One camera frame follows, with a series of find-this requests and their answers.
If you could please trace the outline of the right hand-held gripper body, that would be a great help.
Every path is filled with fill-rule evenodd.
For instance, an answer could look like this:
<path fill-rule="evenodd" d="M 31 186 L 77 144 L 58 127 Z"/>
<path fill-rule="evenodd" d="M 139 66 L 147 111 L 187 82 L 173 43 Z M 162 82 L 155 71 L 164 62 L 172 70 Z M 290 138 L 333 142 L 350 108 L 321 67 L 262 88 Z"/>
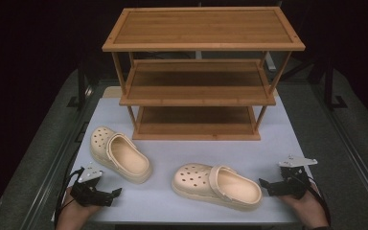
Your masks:
<path fill-rule="evenodd" d="M 273 183 L 268 182 L 266 184 L 268 194 L 270 196 L 293 196 L 300 199 L 311 185 L 305 167 L 316 164 L 316 159 L 294 155 L 280 161 L 279 167 L 283 180 Z"/>

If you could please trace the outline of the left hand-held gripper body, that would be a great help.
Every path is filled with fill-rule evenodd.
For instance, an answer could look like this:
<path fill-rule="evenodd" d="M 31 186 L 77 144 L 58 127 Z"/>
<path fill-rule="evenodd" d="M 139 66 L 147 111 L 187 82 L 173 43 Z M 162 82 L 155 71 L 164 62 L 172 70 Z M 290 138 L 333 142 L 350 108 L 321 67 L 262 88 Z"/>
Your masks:
<path fill-rule="evenodd" d="M 110 206 L 114 199 L 113 193 L 96 189 L 103 172 L 93 163 L 78 170 L 78 178 L 74 182 L 71 197 L 81 206 Z"/>

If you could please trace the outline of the beige clog shoe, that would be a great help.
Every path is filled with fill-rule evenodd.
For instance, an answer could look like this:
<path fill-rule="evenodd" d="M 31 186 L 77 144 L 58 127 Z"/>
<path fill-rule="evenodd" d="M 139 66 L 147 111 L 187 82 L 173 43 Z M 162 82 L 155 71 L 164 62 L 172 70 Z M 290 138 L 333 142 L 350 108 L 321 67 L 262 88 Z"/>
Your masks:
<path fill-rule="evenodd" d="M 180 196 L 241 211 L 256 209 L 263 199 L 256 182 L 222 165 L 183 165 L 172 178 L 172 189 Z"/>
<path fill-rule="evenodd" d="M 90 137 L 92 157 L 131 183 L 142 184 L 152 173 L 148 158 L 123 133 L 97 127 Z"/>

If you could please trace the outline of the wooden three-tier shoe rack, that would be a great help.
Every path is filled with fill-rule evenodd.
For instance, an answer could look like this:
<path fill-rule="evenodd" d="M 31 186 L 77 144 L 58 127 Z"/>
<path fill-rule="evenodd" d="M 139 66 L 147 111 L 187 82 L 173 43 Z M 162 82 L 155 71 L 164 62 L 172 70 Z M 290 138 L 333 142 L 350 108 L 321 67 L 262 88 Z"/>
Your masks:
<path fill-rule="evenodd" d="M 120 104 L 137 140 L 257 140 L 277 79 L 270 52 L 305 45 L 278 7 L 125 9 L 103 50 L 129 55 Z"/>

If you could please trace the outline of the person's left hand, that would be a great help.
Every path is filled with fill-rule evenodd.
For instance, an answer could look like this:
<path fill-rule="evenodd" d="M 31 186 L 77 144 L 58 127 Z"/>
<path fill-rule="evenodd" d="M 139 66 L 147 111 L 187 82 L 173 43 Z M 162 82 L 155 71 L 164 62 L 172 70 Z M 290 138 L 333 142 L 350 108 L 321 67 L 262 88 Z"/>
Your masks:
<path fill-rule="evenodd" d="M 55 230 L 81 230 L 85 223 L 102 209 L 102 206 L 81 206 L 73 199 L 71 191 L 71 187 L 66 189 Z"/>

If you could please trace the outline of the person's right hand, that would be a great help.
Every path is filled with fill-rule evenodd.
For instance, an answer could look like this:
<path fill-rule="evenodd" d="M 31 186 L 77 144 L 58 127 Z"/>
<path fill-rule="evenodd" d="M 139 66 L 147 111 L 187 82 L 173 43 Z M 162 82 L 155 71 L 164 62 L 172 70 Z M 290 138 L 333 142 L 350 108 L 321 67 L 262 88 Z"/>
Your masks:
<path fill-rule="evenodd" d="M 306 191 L 300 199 L 292 195 L 281 195 L 279 199 L 293 210 L 304 227 L 330 226 L 323 207 L 311 192 Z"/>

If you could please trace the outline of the black metal stand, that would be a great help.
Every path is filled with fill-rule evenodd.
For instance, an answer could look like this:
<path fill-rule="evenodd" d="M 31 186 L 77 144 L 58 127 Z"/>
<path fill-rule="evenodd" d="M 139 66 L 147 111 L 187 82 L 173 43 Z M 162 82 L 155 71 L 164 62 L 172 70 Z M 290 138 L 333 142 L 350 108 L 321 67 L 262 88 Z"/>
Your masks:
<path fill-rule="evenodd" d="M 324 102 L 330 111 L 334 111 L 336 108 L 347 108 L 345 101 L 341 96 L 333 95 L 334 87 L 334 68 L 328 61 L 325 71 L 325 88 L 324 88 Z"/>
<path fill-rule="evenodd" d="M 86 105 L 87 99 L 90 96 L 91 86 L 95 83 L 94 76 L 90 65 L 87 61 L 79 63 L 77 68 L 77 87 L 78 94 L 72 97 L 68 103 L 68 107 L 75 107 L 77 110 L 82 110 Z"/>

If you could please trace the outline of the white stand leg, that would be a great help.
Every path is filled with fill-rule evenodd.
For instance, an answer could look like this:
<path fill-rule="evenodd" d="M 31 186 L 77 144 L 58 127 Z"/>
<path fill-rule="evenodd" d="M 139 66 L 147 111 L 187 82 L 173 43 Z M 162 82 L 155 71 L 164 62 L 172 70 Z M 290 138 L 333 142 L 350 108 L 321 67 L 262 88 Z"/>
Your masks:
<path fill-rule="evenodd" d="M 274 63 L 274 60 L 273 60 L 273 58 L 272 58 L 272 56 L 271 56 L 271 54 L 270 53 L 267 53 L 266 55 L 265 55 L 265 64 L 266 64 L 266 66 L 267 66 L 267 69 L 270 71 L 270 72 L 275 72 L 276 70 L 277 70 L 277 68 L 276 68 L 276 65 L 275 65 L 275 63 Z"/>

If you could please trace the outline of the metal floor rail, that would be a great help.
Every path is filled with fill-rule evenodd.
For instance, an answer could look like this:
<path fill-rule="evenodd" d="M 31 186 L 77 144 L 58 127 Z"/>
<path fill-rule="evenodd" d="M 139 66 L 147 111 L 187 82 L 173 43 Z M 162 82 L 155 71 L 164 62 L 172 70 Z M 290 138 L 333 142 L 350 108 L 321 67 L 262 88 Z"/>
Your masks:
<path fill-rule="evenodd" d="M 82 91 L 85 104 L 78 107 L 74 104 L 78 92 L 73 87 L 60 90 L 27 153 L 30 170 L 26 175 L 37 181 L 28 186 L 33 196 L 19 230 L 54 230 L 53 216 L 64 181 L 73 168 L 100 94 L 99 86 L 87 86 Z"/>
<path fill-rule="evenodd" d="M 335 129 L 339 139 L 343 143 L 345 150 L 348 153 L 348 157 L 350 159 L 351 164 L 354 166 L 358 177 L 360 178 L 362 184 L 364 185 L 367 193 L 368 193 L 368 168 L 363 162 L 361 156 L 359 155 L 359 151 L 357 150 L 354 142 L 350 138 L 348 132 L 343 127 L 340 120 L 337 118 L 336 114 L 334 113 L 334 109 L 332 109 L 329 105 L 325 103 L 323 99 L 321 89 L 318 85 L 313 85 L 311 87 L 313 94 L 325 110 L 325 113 L 330 120 L 333 128 Z"/>

